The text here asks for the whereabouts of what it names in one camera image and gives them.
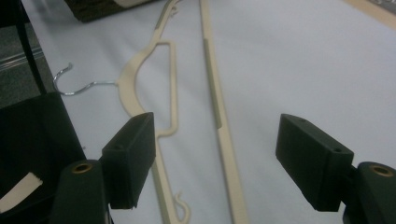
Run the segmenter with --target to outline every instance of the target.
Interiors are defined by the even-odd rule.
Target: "metal hanger hook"
[[[56,74],[56,76],[53,78],[53,80],[52,80],[53,88],[54,88],[57,92],[59,92],[61,95],[66,95],[66,96],[76,95],[76,94],[79,94],[79,93],[81,93],[81,92],[83,92],[83,91],[85,91],[85,90],[87,90],[87,89],[89,89],[90,87],[95,86],[95,85],[109,85],[109,84],[111,84],[111,85],[116,85],[116,81],[94,81],[94,82],[91,82],[90,84],[86,85],[85,87],[83,87],[81,90],[78,90],[78,91],[70,91],[70,92],[63,92],[63,91],[60,91],[59,88],[58,88],[58,79],[59,79],[59,78],[61,77],[61,75],[63,75],[65,72],[67,72],[67,71],[69,71],[70,69],[72,69],[72,67],[73,67],[73,65],[72,65],[71,63],[69,63],[69,65],[68,65],[66,68],[64,68],[64,69],[62,69],[61,71],[59,71],[59,72]]]

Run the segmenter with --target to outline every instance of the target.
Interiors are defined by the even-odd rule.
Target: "white fabric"
[[[80,23],[63,1],[23,1],[52,74],[72,91],[117,79],[149,43],[165,1]],[[354,165],[396,167],[396,31],[341,0],[210,2],[219,75],[251,223],[342,223],[316,212],[275,156],[281,113],[310,120],[355,152]],[[174,193],[191,207],[191,224],[232,223],[205,74],[199,1],[178,4],[163,38],[177,44],[179,130],[161,140]],[[138,97],[169,124],[168,49],[138,74]],[[101,149],[128,120],[113,86],[64,97],[85,154]],[[161,223],[149,175],[137,209],[111,211],[115,223]]]

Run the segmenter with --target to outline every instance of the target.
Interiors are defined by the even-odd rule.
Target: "clothes hanger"
[[[170,51],[170,89],[171,89],[171,125],[166,130],[156,131],[156,159],[152,165],[152,173],[154,176],[154,182],[158,194],[159,204],[161,207],[163,223],[164,224],[186,224],[189,223],[191,217],[191,210],[189,206],[180,200],[181,193],[178,193],[173,197],[172,190],[169,185],[169,180],[165,171],[163,163],[163,155],[160,150],[159,138],[170,136],[177,131],[178,120],[177,120],[177,71],[176,71],[176,46],[170,40],[161,39],[163,28],[169,18],[169,16],[177,13],[176,3],[180,0],[169,0],[164,8],[163,12],[155,26],[153,36],[148,45],[138,52],[123,68],[121,75],[117,81],[104,81],[104,82],[92,82],[85,86],[83,89],[74,92],[61,92],[57,87],[57,80],[64,74],[64,72],[70,69],[70,66],[61,70],[57,76],[53,79],[55,90],[62,93],[63,95],[74,95],[95,85],[112,84],[119,87],[120,100],[130,116],[136,116],[143,114],[146,111],[140,104],[136,96],[136,76],[139,68],[143,62],[149,57],[149,55],[155,50],[158,45],[169,46]],[[175,202],[183,209],[184,216],[180,219],[177,215],[177,210],[174,204]]]
[[[244,193],[239,179],[238,168],[233,152],[230,129],[219,83],[219,71],[213,47],[212,28],[210,25],[208,0],[201,0],[201,18],[204,36],[205,63],[212,96],[212,104],[218,128],[223,169],[226,177],[228,198],[234,224],[248,224],[248,212]]]

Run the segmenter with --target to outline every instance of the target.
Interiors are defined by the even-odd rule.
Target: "hanger hook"
[[[173,18],[177,13],[178,13],[178,8],[177,8],[177,3],[181,2],[182,0],[178,0],[175,2],[175,4],[171,8],[171,13],[170,16]]]
[[[89,89],[90,87],[95,86],[95,85],[108,85],[108,84],[116,85],[116,82],[115,82],[115,81],[94,81],[94,82],[91,82],[90,84],[86,85],[85,87],[83,87],[81,90],[78,90],[78,91],[70,91],[70,92],[63,92],[63,91],[60,91],[59,88],[58,88],[58,79],[59,79],[59,78],[61,77],[61,75],[63,75],[65,72],[67,72],[67,71],[69,71],[70,69],[72,69],[72,67],[73,67],[73,65],[72,65],[71,63],[69,63],[69,65],[68,65],[66,68],[64,68],[64,69],[62,69],[61,71],[59,71],[59,72],[56,74],[56,76],[53,78],[53,80],[52,80],[53,88],[54,88],[57,92],[59,92],[61,95],[66,95],[66,96],[76,95],[76,94],[79,94],[79,93],[81,93],[81,92],[83,92],[83,91],[85,91],[85,90],[87,90],[87,89]]]
[[[191,210],[190,210],[188,204],[186,204],[185,202],[181,201],[180,195],[181,195],[181,192],[179,192],[178,194],[176,194],[174,196],[176,204],[179,205],[184,211],[183,218],[181,220],[180,220],[180,218],[178,218],[178,222],[181,223],[181,224],[188,224],[190,222],[190,218],[191,218]]]

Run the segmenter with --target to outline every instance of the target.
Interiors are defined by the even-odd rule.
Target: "hanger bar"
[[[201,16],[206,70],[209,78],[213,109],[218,128],[222,164],[227,182],[228,198],[233,223],[248,224],[248,212],[245,205],[241,181],[239,179],[238,168],[233,152],[233,142],[231,140],[224,101],[221,93],[221,86],[219,83],[219,74],[213,47],[212,29],[210,26],[208,0],[201,0]]]

